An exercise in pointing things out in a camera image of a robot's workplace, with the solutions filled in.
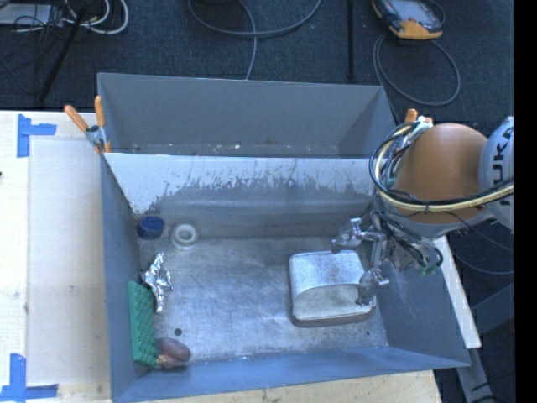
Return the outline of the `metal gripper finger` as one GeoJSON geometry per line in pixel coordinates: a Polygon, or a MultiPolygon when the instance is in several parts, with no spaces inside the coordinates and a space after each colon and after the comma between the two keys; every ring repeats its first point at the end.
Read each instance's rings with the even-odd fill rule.
{"type": "Polygon", "coordinates": [[[385,241],[385,235],[378,231],[369,229],[363,230],[362,219],[360,217],[351,218],[347,225],[341,228],[338,234],[331,241],[331,249],[336,251],[354,250],[361,243],[369,242],[373,245],[382,244],[385,241]]]}
{"type": "Polygon", "coordinates": [[[379,289],[388,287],[390,280],[383,275],[379,267],[372,267],[364,272],[357,287],[356,304],[366,306],[373,301],[379,289]]]}

